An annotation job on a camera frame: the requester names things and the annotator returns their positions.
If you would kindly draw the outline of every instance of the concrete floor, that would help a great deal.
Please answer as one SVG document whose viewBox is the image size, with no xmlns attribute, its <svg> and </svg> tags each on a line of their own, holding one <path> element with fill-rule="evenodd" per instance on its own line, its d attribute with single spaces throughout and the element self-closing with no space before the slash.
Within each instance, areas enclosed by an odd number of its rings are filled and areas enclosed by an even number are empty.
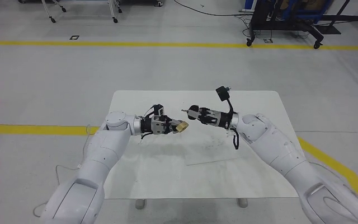
<svg viewBox="0 0 358 224">
<path fill-rule="evenodd" d="M 210 13 L 237 13 L 234 0 L 181 0 Z M 154 41 L 245 43 L 234 17 L 190 11 L 166 0 L 161 8 L 123 5 L 114 24 L 106 2 L 50 4 L 0 0 L 0 41 Z M 337 25 L 325 45 L 357 45 L 358 24 Z M 255 43 L 263 43 L 262 35 Z M 289 32 L 275 44 L 313 45 Z M 116 90 L 275 90 L 297 136 L 358 172 L 357 51 L 216 48 L 113 48 L 0 45 L 0 124 L 100 125 Z M 56 188 L 54 165 L 77 166 L 85 137 L 0 136 L 2 223 L 38 223 L 31 212 Z M 72 175 L 60 171 L 60 179 Z M 97 223 L 309 223 L 298 199 L 150 200 L 143 211 L 130 200 L 106 200 Z"/>
</svg>

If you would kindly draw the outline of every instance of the white cable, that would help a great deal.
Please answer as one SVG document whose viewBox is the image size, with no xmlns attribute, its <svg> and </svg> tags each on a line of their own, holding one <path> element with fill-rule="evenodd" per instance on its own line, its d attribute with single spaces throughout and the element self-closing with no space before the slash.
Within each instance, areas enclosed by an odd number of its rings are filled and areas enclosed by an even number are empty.
<svg viewBox="0 0 358 224">
<path fill-rule="evenodd" d="M 87 142 L 88 142 L 88 139 L 91 135 L 91 126 L 90 125 L 87 125 L 86 126 L 86 133 L 87 133 L 87 138 L 86 138 L 86 141 L 84 142 L 84 145 L 83 145 L 83 148 L 82 148 L 82 159 L 81 159 L 81 163 L 75 168 L 69 168 L 69 167 L 66 167 L 66 166 L 63 166 L 63 165 L 56 165 L 55 167 L 55 172 L 56 172 L 56 180 L 57 180 L 57 185 L 59 186 L 60 185 L 60 178 L 59 178 L 59 175 L 58 175 L 58 167 L 62 167 L 64 169 L 67 169 L 67 170 L 78 170 L 81 168 L 82 166 L 82 163 L 84 162 L 84 159 L 85 159 L 85 156 L 84 156 L 84 151 L 86 149 L 86 145 L 87 145 Z M 40 218 L 41 216 L 39 216 L 38 214 L 36 214 L 35 210 L 37 208 L 39 208 L 40 206 L 43 206 L 44 204 L 47 204 L 47 202 L 49 202 L 48 200 L 42 204 L 39 204 L 38 206 L 36 206 L 33 210 L 32 210 L 32 214 L 37 217 L 37 218 Z"/>
</svg>

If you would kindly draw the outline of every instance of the black cable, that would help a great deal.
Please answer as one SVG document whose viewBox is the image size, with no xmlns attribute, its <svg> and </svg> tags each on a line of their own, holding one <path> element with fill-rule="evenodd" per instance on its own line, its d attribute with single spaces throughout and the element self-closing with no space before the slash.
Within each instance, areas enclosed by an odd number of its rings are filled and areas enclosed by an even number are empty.
<svg viewBox="0 0 358 224">
<path fill-rule="evenodd" d="M 194 10 L 195 12 L 200 12 L 202 14 L 205 14 L 205 15 L 209 15 L 209 16 L 243 16 L 243 15 L 253 15 L 253 14 L 227 14 L 227 15 L 219 15 L 219 14 L 211 14 L 211 13 L 207 13 L 207 12 L 201 12 L 199 10 L 196 10 L 194 8 L 191 8 L 189 6 L 186 6 L 180 2 L 177 2 L 176 0 L 174 0 L 176 3 L 180 4 L 181 6 L 184 6 L 185 8 L 189 8 L 191 10 Z"/>
<path fill-rule="evenodd" d="M 153 132 L 149 132 L 149 133 L 147 133 L 147 134 L 142 135 L 140 139 L 143 139 L 145 136 L 148 136 L 148 135 L 150 135 L 150 134 L 153 134 Z"/>
<path fill-rule="evenodd" d="M 234 129 L 234 128 L 232 128 L 231 130 L 233 130 L 235 132 L 235 134 L 236 134 L 236 136 L 234 136 L 233 143 L 234 143 L 235 149 L 238 150 L 239 149 L 239 144 L 240 144 L 240 142 L 239 142 L 239 133 L 237 133 L 237 130 Z"/>
</svg>

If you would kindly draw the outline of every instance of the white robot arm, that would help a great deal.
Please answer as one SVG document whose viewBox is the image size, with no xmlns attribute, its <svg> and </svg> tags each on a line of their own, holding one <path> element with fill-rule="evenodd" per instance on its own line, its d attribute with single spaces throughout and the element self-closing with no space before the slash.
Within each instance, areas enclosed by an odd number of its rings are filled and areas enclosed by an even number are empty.
<svg viewBox="0 0 358 224">
<path fill-rule="evenodd" d="M 76 176 L 58 186 L 41 215 L 42 223 L 94 223 L 103 204 L 103 185 L 112 167 L 121 159 L 131 136 L 184 131 L 188 124 L 164 115 L 154 105 L 147 116 L 109 113 L 89 142 L 87 157 Z"/>
<path fill-rule="evenodd" d="M 216 89 L 221 101 L 227 100 L 230 112 L 191 106 L 191 120 L 230 129 L 238 148 L 238 133 L 257 155 L 295 188 L 302 209 L 312 223 L 358 223 L 358 199 L 347 186 L 336 184 L 317 173 L 292 141 L 262 114 L 241 115 L 233 111 L 229 89 Z"/>
</svg>

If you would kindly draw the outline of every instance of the white table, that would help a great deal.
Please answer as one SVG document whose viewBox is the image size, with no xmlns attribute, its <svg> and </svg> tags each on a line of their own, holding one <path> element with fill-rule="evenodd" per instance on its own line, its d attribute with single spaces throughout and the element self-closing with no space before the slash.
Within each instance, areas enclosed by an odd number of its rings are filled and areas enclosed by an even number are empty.
<svg viewBox="0 0 358 224">
<path fill-rule="evenodd" d="M 275 91 L 231 91 L 234 110 L 263 113 L 300 148 Z M 162 104 L 166 115 L 185 120 L 179 134 L 131 137 L 127 150 L 105 182 L 106 199 L 297 197 L 294 188 L 240 141 L 235 150 L 225 129 L 188 120 L 192 104 L 228 111 L 212 91 L 116 91 L 110 111 L 144 115 Z"/>
</svg>

